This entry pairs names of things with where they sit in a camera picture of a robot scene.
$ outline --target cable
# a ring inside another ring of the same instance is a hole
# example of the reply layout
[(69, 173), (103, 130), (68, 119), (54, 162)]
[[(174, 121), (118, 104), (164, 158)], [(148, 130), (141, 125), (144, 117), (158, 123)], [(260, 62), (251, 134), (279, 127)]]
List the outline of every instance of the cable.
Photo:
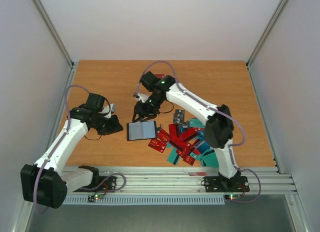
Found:
[[(237, 202), (240, 202), (240, 203), (248, 203), (248, 202), (252, 202), (252, 201), (255, 201), (261, 194), (261, 182), (260, 182), (260, 179), (258, 177), (258, 175), (253, 171), (253, 170), (250, 170), (250, 169), (240, 169), (238, 168), (237, 166), (235, 166), (235, 161), (234, 161), (234, 158), (233, 158), (233, 154), (232, 154), (232, 150), (231, 150), (231, 147), (232, 146), (241, 146), (245, 143), (246, 141), (246, 133), (245, 133), (245, 130), (243, 129), (243, 127), (240, 125), (240, 123), (234, 119), (233, 117), (215, 109), (215, 108), (212, 108), (210, 106), (207, 106), (205, 103), (201, 102), (200, 100), (198, 100), (196, 97), (194, 97), (193, 95), (191, 95), (190, 93), (187, 92), (186, 88), (182, 88), (180, 83), (179, 83), (179, 80), (178, 80), (178, 76), (177, 76), (177, 73), (176, 73), (176, 70), (174, 69), (174, 67), (171, 65), (171, 63), (167, 62), (167, 61), (163, 61), (163, 60), (160, 60), (160, 61), (155, 61), (153, 63), (151, 63), (149, 66), (146, 67), (146, 69), (142, 72), (142, 75), (141, 77), (148, 71), (148, 69), (150, 67), (152, 67), (153, 65), (155, 64), (158, 64), (158, 63), (164, 63), (164, 64), (167, 64), (170, 69), (172, 70), (173, 72), (173, 75), (174, 75), (174, 79), (175, 79), (175, 83), (176, 83), (176, 86), (177, 88), (186, 96), (188, 96), (189, 98), (191, 98), (192, 100), (196, 101), (197, 103), (199, 103), (200, 105), (204, 106), (205, 108), (217, 113), (217, 114), (220, 114), (222, 116), (225, 116), (227, 117), (229, 120), (233, 121), (238, 127), (239, 129), (241, 130), (241, 133), (242, 133), (242, 141), (239, 142), (239, 143), (236, 143), (236, 144), (230, 144), (228, 145), (228, 148), (229, 148), (229, 153), (230, 153), (230, 157), (231, 157), (231, 161), (232, 161), (232, 165), (234, 166), (235, 169), (237, 169), (238, 171), (240, 172), (243, 172), (243, 171), (250, 171), (251, 173), (254, 174), (254, 176), (257, 178), (258, 180), (258, 184), (259, 184), (259, 192), (257, 194), (257, 196), (252, 199), (251, 201), (237, 201)], [(137, 95), (138, 91), (139, 91), (139, 87), (140, 87), (140, 83), (138, 83), (136, 89), (135, 89), (135, 95)]]
[(243, 187), (243, 185), (241, 185), (241, 184), (238, 184), (238, 186), (243, 190), (243, 193), (242, 193), (242, 195), (241, 195), (241, 198), (243, 197), (243, 196), (245, 196), (246, 195), (246, 189)]
[(84, 136), (87, 140), (90, 140), (90, 141), (98, 141), (100, 140), (100, 138), (102, 137), (102, 135), (100, 135), (100, 137), (98, 139), (90, 139), (88, 138), (87, 136)]
[(170, 101), (167, 101), (167, 102), (169, 102), (169, 103), (172, 105), (172, 109), (171, 109), (170, 111), (160, 112), (160, 114), (168, 114), (168, 113), (170, 113), (170, 112), (172, 112), (172, 111), (174, 110), (175, 105), (174, 105), (172, 102), (170, 102)]
[(38, 214), (43, 214), (44, 212), (47, 211), (48, 207), (46, 207), (43, 211), (40, 211), (38, 208), (38, 204), (37, 204), (37, 193), (38, 193), (38, 185), (39, 185), (39, 181), (40, 181), (40, 176), (46, 166), (46, 164), (48, 163), (48, 161), (50, 160), (51, 156), (53, 155), (53, 153), (55, 152), (55, 150), (57, 149), (57, 147), (60, 145), (61, 141), (65, 138), (65, 136), (67, 135), (69, 129), (70, 129), (70, 124), (71, 124), (71, 116), (70, 116), (70, 110), (69, 110), (69, 106), (68, 106), (68, 92), (70, 90), (70, 88), (72, 87), (78, 87), (81, 88), (83, 90), (85, 90), (87, 93), (90, 93), (86, 88), (84, 88), (83, 86), (80, 85), (70, 85), (66, 88), (65, 92), (64, 92), (64, 105), (65, 105), (65, 110), (66, 110), (66, 114), (67, 114), (67, 126), (66, 126), (66, 130), (65, 132), (62, 134), (62, 136), (60, 137), (60, 139), (58, 140), (58, 142), (55, 144), (55, 146), (53, 147), (53, 149), (51, 150), (51, 152), (49, 153), (48, 157), (46, 160), (44, 160), (42, 166), (40, 167), (38, 174), (35, 178), (35, 182), (34, 182), (34, 188), (33, 188), (33, 204), (35, 207), (35, 211)]
[(97, 192), (95, 192), (95, 194), (93, 195), (95, 199), (99, 199), (98, 196), (97, 196), (99, 193), (102, 193), (102, 192), (103, 192), (102, 198), (106, 195), (106, 193), (107, 193), (107, 191), (108, 191), (108, 186), (107, 186), (105, 183), (103, 183), (102, 185), (105, 185), (105, 190), (104, 190), (104, 191), (97, 191)]
[(81, 187), (80, 190), (84, 190), (84, 191), (94, 191), (94, 190), (98, 189), (98, 188), (99, 188), (107, 179), (109, 179), (111, 176), (121, 176), (121, 177), (123, 178), (123, 184), (122, 184), (119, 188), (117, 188), (117, 189), (108, 190), (109, 192), (119, 191), (119, 190), (121, 190), (123, 187), (126, 186), (126, 184), (127, 184), (127, 179), (126, 179), (126, 177), (125, 177), (123, 174), (121, 174), (121, 173), (113, 173), (113, 174), (107, 176), (106, 178), (104, 178), (104, 179), (100, 182), (100, 184), (97, 185), (96, 187), (94, 187), (94, 188)]

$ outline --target black mounting plate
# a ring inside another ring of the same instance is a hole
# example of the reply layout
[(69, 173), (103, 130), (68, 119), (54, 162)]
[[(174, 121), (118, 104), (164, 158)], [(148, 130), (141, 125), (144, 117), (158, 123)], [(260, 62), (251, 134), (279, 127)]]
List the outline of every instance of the black mounting plate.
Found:
[[(101, 181), (103, 181), (104, 179), (106, 178), (106, 176), (100, 176), (99, 177), (99, 184), (101, 183)], [(116, 185), (117, 185), (117, 178), (115, 176), (111, 176), (109, 179), (107, 179), (105, 182), (104, 182), (107, 186), (108, 186), (108, 190), (114, 190), (116, 188)], [(98, 191), (103, 191), (105, 189), (105, 186), (104, 185), (101, 185), (99, 186), (97, 189), (95, 189), (94, 191), (86, 191), (86, 190), (81, 190), (81, 189), (78, 189), (76, 190), (75, 192), (98, 192)]]
[(205, 187), (205, 192), (243, 192), (243, 189), (240, 188), (238, 184), (242, 185), (245, 188), (245, 192), (250, 191), (248, 179), (246, 176), (240, 176), (237, 184), (234, 185), (229, 191), (221, 185), (219, 176), (205, 176), (202, 183), (202, 185)]

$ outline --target white wall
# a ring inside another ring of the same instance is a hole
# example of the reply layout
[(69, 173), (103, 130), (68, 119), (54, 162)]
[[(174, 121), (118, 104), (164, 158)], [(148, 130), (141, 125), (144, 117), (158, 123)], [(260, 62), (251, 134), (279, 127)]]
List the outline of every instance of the white wall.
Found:
[(22, 194), (20, 170), (43, 154), (68, 65), (31, 0), (0, 0), (0, 231)]
[(252, 66), (271, 140), (320, 231), (320, 0), (290, 0)]
[(73, 60), (248, 60), (280, 0), (42, 0)]

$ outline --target white cable tray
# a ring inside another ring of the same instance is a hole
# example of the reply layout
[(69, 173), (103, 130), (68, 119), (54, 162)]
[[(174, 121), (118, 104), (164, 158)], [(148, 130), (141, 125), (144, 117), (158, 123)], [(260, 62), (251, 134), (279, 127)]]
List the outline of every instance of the white cable tray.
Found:
[(224, 205), (222, 195), (107, 195), (103, 199), (88, 201), (88, 195), (68, 195), (64, 205)]

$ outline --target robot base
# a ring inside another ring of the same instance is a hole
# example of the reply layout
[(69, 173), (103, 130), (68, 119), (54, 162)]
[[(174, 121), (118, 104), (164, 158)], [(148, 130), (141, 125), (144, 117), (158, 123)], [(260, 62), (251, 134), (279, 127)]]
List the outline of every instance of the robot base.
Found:
[(245, 192), (249, 192), (249, 184), (246, 176), (240, 176), (233, 186), (226, 188), (221, 176), (206, 176), (204, 178), (205, 192), (244, 192), (244, 190), (239, 186), (239, 184), (245, 188)]
[[(106, 178), (106, 176), (99, 176), (99, 181), (98, 184), (100, 184), (104, 179)], [(117, 178), (115, 176), (111, 176), (110, 178), (108, 178), (104, 184), (106, 184), (108, 186), (108, 190), (114, 190), (116, 188), (117, 185)], [(85, 186), (85, 188), (94, 188), (95, 186)], [(75, 192), (89, 192), (89, 193), (94, 193), (94, 192), (98, 192), (98, 191), (104, 191), (105, 190), (105, 186), (101, 185), (99, 186), (97, 189), (93, 190), (93, 191), (87, 191), (87, 190), (82, 190), (82, 189), (78, 189)]]

